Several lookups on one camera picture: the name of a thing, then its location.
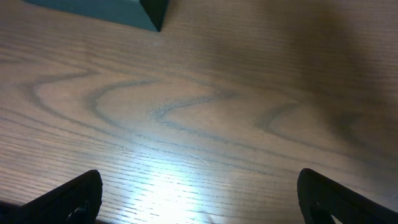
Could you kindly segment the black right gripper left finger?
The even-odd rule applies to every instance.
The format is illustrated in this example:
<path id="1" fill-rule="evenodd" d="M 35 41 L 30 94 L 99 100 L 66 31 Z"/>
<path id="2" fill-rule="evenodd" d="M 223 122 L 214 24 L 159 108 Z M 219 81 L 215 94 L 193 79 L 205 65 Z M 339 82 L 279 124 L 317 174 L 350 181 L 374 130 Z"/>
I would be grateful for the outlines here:
<path id="1" fill-rule="evenodd" d="M 1 202 L 1 224 L 94 224 L 102 194 L 100 173 L 89 170 L 20 207 Z"/>

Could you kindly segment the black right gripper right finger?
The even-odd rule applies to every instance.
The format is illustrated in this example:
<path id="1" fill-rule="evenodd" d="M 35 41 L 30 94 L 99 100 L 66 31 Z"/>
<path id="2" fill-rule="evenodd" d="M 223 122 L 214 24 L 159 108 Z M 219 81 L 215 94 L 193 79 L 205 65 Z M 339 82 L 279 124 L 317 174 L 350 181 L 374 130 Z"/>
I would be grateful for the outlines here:
<path id="1" fill-rule="evenodd" d="M 397 212 L 309 168 L 299 174 L 297 195 L 306 224 L 397 223 Z"/>

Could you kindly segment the dark green box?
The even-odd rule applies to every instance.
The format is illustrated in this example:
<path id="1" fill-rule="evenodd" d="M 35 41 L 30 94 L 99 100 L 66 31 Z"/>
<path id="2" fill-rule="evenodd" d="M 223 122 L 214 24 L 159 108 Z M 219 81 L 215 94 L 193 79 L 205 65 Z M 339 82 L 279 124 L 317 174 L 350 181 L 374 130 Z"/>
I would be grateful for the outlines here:
<path id="1" fill-rule="evenodd" d="M 160 32 L 169 0 L 25 0 L 36 6 Z"/>

